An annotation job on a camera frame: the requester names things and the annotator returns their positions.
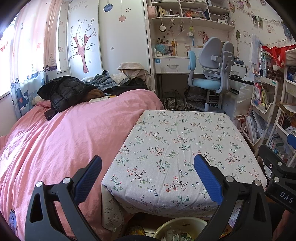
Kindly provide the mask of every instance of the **red bag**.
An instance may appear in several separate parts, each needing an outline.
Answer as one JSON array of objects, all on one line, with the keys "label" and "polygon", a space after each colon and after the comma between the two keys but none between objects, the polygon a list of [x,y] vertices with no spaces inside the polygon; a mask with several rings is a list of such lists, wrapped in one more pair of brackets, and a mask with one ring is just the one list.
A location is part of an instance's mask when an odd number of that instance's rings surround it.
[{"label": "red bag", "polygon": [[286,61],[286,50],[295,49],[296,45],[290,45],[290,46],[284,46],[281,48],[278,47],[272,47],[271,49],[267,46],[262,46],[264,51],[271,54],[271,56],[274,58],[274,61],[276,62],[276,65],[280,66],[281,68],[284,67],[285,61]]}]

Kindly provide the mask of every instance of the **pink bedspread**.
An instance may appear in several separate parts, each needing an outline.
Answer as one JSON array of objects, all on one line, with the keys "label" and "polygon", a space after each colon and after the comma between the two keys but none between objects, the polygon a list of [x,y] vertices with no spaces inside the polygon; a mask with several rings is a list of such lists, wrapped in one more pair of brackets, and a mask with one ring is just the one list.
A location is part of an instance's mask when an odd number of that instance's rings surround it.
[{"label": "pink bedspread", "polygon": [[[47,121],[44,112],[50,102],[40,102],[24,115],[7,136],[0,137],[0,210],[9,219],[14,209],[17,235],[24,240],[25,219],[34,185],[46,185],[72,177],[94,155],[103,160],[102,171],[86,201],[82,213],[102,240],[111,232],[102,227],[101,182],[110,164],[145,110],[163,108],[157,96],[147,90],[134,90],[116,98],[81,103]],[[71,230],[60,205],[57,210],[65,231]]]}]

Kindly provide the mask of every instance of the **screw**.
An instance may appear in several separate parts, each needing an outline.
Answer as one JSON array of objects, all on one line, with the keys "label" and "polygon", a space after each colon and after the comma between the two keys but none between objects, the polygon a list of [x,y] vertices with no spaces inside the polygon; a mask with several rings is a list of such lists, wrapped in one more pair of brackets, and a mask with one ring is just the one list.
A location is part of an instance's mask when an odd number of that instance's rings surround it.
[{"label": "screw", "polygon": [[36,183],[36,187],[41,187],[41,186],[42,186],[42,182],[41,181],[39,181],[39,182]]},{"label": "screw", "polygon": [[260,186],[261,185],[261,182],[259,180],[255,180],[254,183],[255,183],[256,186]]},{"label": "screw", "polygon": [[226,181],[229,182],[229,183],[231,183],[231,182],[234,181],[234,178],[232,176],[227,176],[226,177]]},{"label": "screw", "polygon": [[63,179],[63,183],[67,184],[71,181],[71,179],[69,177],[66,177]]}]

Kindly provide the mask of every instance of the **green leaf decoration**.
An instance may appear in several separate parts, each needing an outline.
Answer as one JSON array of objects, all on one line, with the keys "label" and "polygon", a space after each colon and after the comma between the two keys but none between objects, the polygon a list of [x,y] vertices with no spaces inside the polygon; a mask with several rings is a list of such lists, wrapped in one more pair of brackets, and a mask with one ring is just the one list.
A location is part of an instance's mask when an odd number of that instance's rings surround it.
[{"label": "green leaf decoration", "polygon": [[235,33],[237,39],[240,39],[240,32],[237,30],[237,32]]}]

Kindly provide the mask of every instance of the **tablecloth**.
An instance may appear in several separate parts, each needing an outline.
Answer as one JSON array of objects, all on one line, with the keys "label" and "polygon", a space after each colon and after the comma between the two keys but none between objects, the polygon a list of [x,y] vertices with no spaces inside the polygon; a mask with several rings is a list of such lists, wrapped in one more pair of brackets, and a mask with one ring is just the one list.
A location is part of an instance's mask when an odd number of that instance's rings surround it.
[{"label": "tablecloth", "polygon": [[[211,217],[213,202],[194,169],[202,154],[239,182],[267,181],[246,141],[227,115],[146,110],[102,181],[102,224],[115,231],[127,214]],[[234,223],[238,202],[230,223]]]}]

